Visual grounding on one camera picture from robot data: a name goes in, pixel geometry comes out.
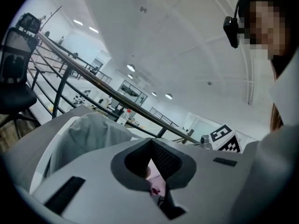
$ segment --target opening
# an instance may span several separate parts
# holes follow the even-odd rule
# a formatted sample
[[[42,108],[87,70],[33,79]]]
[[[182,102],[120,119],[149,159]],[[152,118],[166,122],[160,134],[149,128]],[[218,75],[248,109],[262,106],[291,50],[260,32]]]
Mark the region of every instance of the opening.
[[[148,192],[169,219],[186,213],[174,204],[170,190],[186,187],[194,176],[196,163],[190,156],[146,139],[118,153],[111,161],[111,171],[126,188]]]
[[[174,205],[170,189],[152,159],[149,161],[146,180],[150,183],[150,196],[170,220],[186,213],[184,209]]]

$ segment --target white bottle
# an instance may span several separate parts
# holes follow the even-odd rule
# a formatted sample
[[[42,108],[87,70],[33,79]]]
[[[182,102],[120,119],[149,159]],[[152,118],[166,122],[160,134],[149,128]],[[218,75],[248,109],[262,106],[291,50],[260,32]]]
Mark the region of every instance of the white bottle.
[[[129,119],[130,117],[130,113],[131,113],[131,110],[130,109],[127,109],[126,112],[122,113],[121,116],[118,118],[118,120],[116,121],[118,124],[121,124],[121,125],[125,125],[127,120]]]

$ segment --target table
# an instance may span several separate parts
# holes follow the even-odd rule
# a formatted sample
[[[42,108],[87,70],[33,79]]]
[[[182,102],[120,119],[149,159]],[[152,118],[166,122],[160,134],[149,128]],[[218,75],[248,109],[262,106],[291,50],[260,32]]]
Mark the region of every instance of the table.
[[[75,108],[28,133],[7,150],[2,159],[14,184],[29,191],[37,164],[56,133],[70,118],[92,112],[84,105]]]

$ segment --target hair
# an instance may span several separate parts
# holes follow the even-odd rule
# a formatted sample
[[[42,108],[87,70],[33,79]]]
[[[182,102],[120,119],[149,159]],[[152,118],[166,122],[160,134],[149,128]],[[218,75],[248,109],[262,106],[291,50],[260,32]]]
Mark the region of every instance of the hair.
[[[299,32],[297,29],[298,24],[295,20],[297,6],[294,5],[294,3],[296,0],[239,0],[238,14],[241,21],[244,23],[245,38],[250,40],[250,44],[256,44],[255,37],[252,36],[248,30],[250,27],[250,22],[252,22],[250,20],[250,3],[254,1],[270,1],[272,2],[274,7],[278,7],[279,12],[283,14],[285,23],[287,24],[287,26],[289,26],[292,34],[288,46],[287,55],[274,56],[271,61],[274,79],[276,80],[287,67],[299,44]],[[271,131],[278,130],[281,126],[283,126],[282,119],[280,117],[277,107],[273,104],[271,115]]]

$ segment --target headset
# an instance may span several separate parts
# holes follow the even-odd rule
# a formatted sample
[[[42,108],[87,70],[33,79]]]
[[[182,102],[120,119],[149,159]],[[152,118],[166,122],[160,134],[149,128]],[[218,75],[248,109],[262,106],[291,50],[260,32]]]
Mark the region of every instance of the headset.
[[[228,36],[230,45],[233,48],[238,48],[239,47],[239,42],[240,42],[240,34],[243,33],[243,29],[239,28],[238,25],[238,19],[237,19],[237,12],[239,9],[239,4],[241,2],[245,2],[246,0],[238,0],[237,5],[235,7],[235,14],[234,17],[227,16],[224,20],[223,23],[223,29]]]

